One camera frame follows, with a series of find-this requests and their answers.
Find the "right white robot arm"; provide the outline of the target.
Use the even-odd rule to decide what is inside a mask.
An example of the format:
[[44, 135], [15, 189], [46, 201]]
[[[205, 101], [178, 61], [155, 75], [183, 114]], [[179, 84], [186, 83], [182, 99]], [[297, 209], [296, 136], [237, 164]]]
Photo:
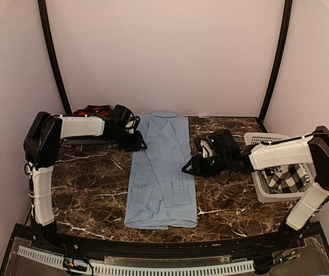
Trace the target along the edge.
[[196, 139], [198, 154], [182, 168], [184, 173], [211, 178], [223, 171], [262, 172], [268, 186], [276, 193], [303, 195], [286, 217], [286, 226], [274, 235], [280, 250], [296, 239], [295, 231], [329, 200], [329, 130], [324, 126], [295, 138], [263, 140], [241, 148], [229, 129]]

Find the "light blue long sleeve shirt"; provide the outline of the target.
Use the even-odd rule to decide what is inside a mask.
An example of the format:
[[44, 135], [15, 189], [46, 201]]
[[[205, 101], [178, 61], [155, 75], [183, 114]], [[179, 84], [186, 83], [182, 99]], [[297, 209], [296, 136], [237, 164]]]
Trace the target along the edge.
[[124, 225], [137, 229], [194, 228], [198, 224], [189, 122], [175, 113], [141, 115], [147, 148], [132, 155]]

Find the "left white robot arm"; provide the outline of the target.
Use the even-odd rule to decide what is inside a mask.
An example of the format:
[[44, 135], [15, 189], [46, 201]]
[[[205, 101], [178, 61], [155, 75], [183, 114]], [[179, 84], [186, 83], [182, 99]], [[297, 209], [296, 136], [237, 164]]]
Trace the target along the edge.
[[31, 187], [32, 216], [37, 225], [55, 222], [52, 208], [52, 173], [64, 139], [97, 139], [117, 143], [126, 152], [145, 150], [147, 145], [137, 129], [141, 119], [117, 106], [107, 117], [52, 115], [39, 112], [24, 140], [26, 165]]

